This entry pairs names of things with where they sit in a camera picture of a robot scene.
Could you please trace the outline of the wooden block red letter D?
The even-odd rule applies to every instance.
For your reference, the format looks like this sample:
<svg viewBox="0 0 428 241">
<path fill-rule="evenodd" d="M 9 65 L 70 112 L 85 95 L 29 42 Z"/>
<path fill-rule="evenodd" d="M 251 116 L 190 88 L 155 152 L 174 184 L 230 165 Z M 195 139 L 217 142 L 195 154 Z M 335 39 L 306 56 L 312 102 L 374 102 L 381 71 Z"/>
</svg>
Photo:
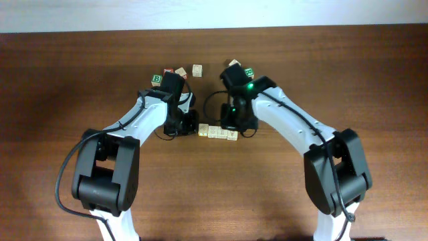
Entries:
<svg viewBox="0 0 428 241">
<path fill-rule="evenodd" d="M 237 131 L 228 131 L 227 132 L 227 140 L 228 141 L 236 141 L 238 138 L 238 132 Z"/>
</svg>

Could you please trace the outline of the wooden block letter H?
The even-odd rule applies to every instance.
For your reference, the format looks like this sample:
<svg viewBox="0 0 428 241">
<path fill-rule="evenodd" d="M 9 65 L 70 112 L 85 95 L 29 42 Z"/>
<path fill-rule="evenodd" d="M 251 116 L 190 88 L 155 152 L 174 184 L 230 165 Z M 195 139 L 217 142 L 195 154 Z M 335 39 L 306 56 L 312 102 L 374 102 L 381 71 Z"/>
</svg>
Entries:
<svg viewBox="0 0 428 241">
<path fill-rule="evenodd" d="M 217 138 L 218 139 L 227 139 L 227 137 L 228 137 L 228 130 L 223 129 L 222 127 L 218 127 Z"/>
</svg>

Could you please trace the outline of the wooden block yellow side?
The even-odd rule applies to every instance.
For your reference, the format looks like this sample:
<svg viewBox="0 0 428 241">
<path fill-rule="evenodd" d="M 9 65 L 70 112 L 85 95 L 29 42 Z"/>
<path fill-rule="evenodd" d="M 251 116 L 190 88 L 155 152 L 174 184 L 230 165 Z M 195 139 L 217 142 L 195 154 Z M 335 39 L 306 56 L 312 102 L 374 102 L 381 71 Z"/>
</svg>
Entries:
<svg viewBox="0 0 428 241">
<path fill-rule="evenodd" d="M 208 136 L 208 130 L 209 130 L 209 125 L 208 124 L 199 123 L 199 126 L 198 126 L 198 135 L 200 137 L 207 137 Z"/>
</svg>

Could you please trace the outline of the wooden block number five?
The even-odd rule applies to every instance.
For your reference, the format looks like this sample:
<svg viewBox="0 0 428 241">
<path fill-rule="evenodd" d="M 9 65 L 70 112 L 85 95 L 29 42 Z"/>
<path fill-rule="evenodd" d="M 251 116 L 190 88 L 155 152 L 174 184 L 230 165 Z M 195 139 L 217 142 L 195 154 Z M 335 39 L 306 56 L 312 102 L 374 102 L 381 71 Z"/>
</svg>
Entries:
<svg viewBox="0 0 428 241">
<path fill-rule="evenodd" d="M 219 130 L 218 126 L 212 126 L 212 125 L 210 125 L 208 127 L 208 137 L 209 138 L 217 139 L 218 138 L 218 130 Z"/>
</svg>

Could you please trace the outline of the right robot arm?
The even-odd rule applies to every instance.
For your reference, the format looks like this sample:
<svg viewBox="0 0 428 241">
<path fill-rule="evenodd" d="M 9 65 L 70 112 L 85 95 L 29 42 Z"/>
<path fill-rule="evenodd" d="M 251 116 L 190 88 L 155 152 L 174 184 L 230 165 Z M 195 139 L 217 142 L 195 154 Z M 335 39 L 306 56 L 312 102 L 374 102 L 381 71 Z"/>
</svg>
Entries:
<svg viewBox="0 0 428 241">
<path fill-rule="evenodd" d="M 306 192 L 318 209 L 313 240 L 349 240 L 355 211 L 372 187 L 362 143 L 355 131 L 337 131 L 294 104 L 267 76 L 249 77 L 234 64 L 221 73 L 229 100 L 221 127 L 244 133 L 263 121 L 304 158 Z"/>
</svg>

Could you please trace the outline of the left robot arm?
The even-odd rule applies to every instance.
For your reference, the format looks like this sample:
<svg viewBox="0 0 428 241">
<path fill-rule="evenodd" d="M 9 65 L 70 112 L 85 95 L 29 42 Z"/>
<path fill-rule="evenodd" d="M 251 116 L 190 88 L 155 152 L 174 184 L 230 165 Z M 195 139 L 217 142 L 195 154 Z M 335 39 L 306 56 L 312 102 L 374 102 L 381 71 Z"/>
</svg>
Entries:
<svg viewBox="0 0 428 241">
<path fill-rule="evenodd" d="M 159 86 L 138 92 L 136 104 L 117 122 L 88 129 L 71 151 L 78 156 L 72 196 L 95 219 L 104 240 L 140 240 L 131 205 L 139 180 L 140 147 L 158 127 L 167 140 L 196 133 L 195 96 L 183 92 L 186 80 L 165 72 Z"/>
</svg>

